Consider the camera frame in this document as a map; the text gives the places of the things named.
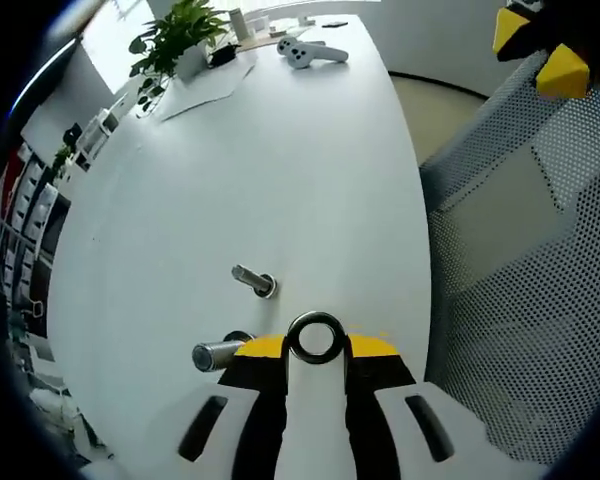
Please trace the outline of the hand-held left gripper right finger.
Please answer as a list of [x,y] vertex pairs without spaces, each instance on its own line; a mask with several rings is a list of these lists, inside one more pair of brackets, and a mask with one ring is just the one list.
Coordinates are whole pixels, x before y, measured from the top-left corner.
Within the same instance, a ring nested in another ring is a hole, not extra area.
[[484,423],[436,385],[419,382],[396,348],[351,334],[345,346],[345,425],[359,479],[540,479]]

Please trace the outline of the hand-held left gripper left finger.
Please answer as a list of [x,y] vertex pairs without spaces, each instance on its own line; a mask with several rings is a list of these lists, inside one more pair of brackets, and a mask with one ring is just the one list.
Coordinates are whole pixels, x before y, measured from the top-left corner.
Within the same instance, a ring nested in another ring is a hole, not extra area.
[[271,479],[286,427],[284,347],[252,340],[215,375],[181,348],[142,349],[93,377],[87,419],[133,479]]

